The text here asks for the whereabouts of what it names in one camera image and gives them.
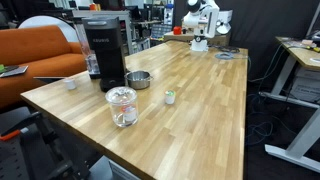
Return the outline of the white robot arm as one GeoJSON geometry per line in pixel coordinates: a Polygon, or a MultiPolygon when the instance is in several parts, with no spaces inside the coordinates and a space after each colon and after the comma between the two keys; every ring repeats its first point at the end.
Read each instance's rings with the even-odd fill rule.
{"type": "Polygon", "coordinates": [[[183,18],[187,28],[192,28],[194,38],[191,50],[207,51],[208,38],[216,34],[216,22],[220,8],[214,0],[187,0],[188,13],[183,18]]]}

